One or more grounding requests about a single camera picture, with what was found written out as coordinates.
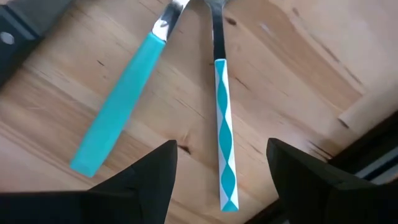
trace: utensil handle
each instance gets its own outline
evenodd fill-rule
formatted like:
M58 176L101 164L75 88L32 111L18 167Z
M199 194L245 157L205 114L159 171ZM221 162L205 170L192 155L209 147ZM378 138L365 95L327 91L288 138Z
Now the utensil handle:
M148 34L85 134L70 164L73 170L95 175L130 118L164 47L163 40Z
M214 65L216 75L220 205L223 212L235 212L239 210L238 185L236 183L234 138L226 59L217 59Z

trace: knife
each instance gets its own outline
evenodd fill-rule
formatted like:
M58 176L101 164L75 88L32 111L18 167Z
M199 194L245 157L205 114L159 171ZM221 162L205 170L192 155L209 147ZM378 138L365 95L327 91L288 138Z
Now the knife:
M95 175L111 152L189 0L172 0L156 21L135 56L87 130L70 167L88 177Z
M13 0L0 5L0 86L48 34L72 0Z

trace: black object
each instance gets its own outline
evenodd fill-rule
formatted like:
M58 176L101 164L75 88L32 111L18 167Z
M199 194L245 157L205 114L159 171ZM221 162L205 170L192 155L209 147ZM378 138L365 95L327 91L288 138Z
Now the black object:
M291 224L398 222L398 185L372 184L278 139L267 158Z
M374 184L385 184L394 179L398 176L398 112L378 124L328 163ZM281 201L276 200L246 224L286 222L285 209Z
M72 0L13 0L0 6L0 86L35 49Z
M164 223L176 168L167 141L86 192L0 194L0 223Z

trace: striped handle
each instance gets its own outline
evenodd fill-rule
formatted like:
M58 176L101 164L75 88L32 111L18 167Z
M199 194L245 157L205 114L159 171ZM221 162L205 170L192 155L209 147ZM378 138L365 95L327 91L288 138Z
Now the striped handle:
M239 210L236 183L234 138L226 59L214 62L217 95L218 169L220 172L220 205L223 212Z

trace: wooden surface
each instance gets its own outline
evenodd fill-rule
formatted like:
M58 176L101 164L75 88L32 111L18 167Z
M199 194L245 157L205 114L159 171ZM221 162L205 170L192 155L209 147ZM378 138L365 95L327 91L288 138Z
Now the wooden surface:
M210 13L193 0L98 174L73 172L85 131L167 2L81 0L65 14L0 91L1 191L87 189L176 139L189 153L178 152L167 223L244 223L277 198L269 137L329 159L398 109L395 0L231 1L240 211L221 213Z

